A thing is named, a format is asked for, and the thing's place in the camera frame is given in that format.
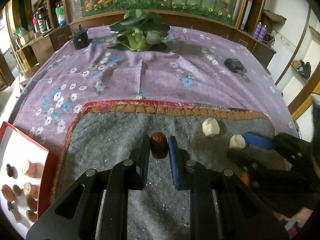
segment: blue gripper pad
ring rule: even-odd
[[[247,143],[255,145],[261,149],[265,149],[267,151],[275,149],[272,138],[260,136],[251,132],[246,132],[243,137]]]
[[[175,189],[179,188],[179,179],[178,179],[178,167],[176,162],[176,155],[179,154],[179,148],[175,136],[170,136],[168,139],[169,144],[169,159],[171,166],[172,182]]]

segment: metal bolt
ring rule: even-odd
[[[123,164],[124,164],[124,166],[131,166],[131,165],[133,164],[133,160],[130,160],[130,159],[125,160],[125,161],[123,162]]]
[[[194,160],[187,160],[186,164],[190,167],[195,166],[197,163]]]
[[[96,171],[94,169],[89,169],[85,172],[85,174],[88,176],[88,177],[91,177],[93,176],[94,174],[96,174]]]
[[[224,175],[231,177],[233,175],[233,171],[232,170],[224,170]]]

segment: plastic bottle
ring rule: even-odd
[[[254,30],[254,33],[252,35],[254,38],[256,38],[256,39],[258,38],[259,33],[261,31],[261,28],[262,28],[262,24],[260,22],[260,23],[257,24],[256,29]]]
[[[56,6],[57,6],[56,7],[56,15],[57,15],[57,18],[58,18],[59,25],[60,26],[64,26],[67,23],[66,23],[66,20],[65,20],[65,17],[64,17],[64,10],[63,10],[62,1],[57,2]]]
[[[267,26],[264,25],[262,28],[261,28],[261,31],[259,33],[259,36],[257,38],[258,41],[262,41],[264,36],[267,34]]]

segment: black cylindrical object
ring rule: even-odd
[[[72,38],[73,45],[75,46],[76,50],[83,49],[87,47],[92,39],[88,38],[87,34],[88,29],[82,29],[81,24],[79,24],[79,30],[75,33],[73,33],[69,38]]]

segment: floor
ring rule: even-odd
[[[18,78],[7,89],[0,92],[0,126],[3,121],[7,121],[11,111],[20,96],[20,87]]]

